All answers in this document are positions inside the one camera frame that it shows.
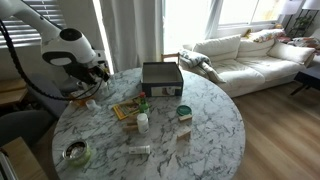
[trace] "black box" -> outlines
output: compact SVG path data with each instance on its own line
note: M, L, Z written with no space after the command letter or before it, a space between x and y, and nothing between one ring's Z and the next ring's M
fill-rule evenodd
M141 84L147 97L182 96L183 77L175 62L143 63Z

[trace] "wooden floor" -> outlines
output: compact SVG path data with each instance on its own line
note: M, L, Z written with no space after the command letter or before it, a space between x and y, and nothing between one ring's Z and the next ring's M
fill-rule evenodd
M293 82L234 98L244 119L246 148L235 180L320 179L320 91L290 93ZM32 149L50 179L57 179L54 126Z

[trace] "green lid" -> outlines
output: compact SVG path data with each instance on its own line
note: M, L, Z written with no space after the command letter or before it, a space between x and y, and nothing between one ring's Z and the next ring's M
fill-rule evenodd
M192 110L189 106L181 105L181 106L178 106L177 113L180 116L184 116L184 115L192 114Z

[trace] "lamp shade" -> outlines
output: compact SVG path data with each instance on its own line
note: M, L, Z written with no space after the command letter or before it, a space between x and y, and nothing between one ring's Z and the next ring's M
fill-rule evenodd
M286 0L280 10L280 14L291 15L296 14L302 3L302 0Z
M320 10L320 0L306 0L302 9Z

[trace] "marble tabletop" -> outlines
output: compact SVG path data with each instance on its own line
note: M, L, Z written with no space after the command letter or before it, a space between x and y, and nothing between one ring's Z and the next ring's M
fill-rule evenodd
M59 119L52 142L52 156L61 179L231 179L245 148L242 117L233 103L212 82L182 71L181 97L150 97L149 132L125 133L112 106L141 91L141 69L113 76L108 98L97 100L102 108L89 111L73 103ZM192 109L191 122L178 121L176 108ZM183 128L191 129L189 141L177 141ZM75 168L63 160L66 146L77 139L87 141L92 155ZM131 146L150 145L150 155L131 155Z

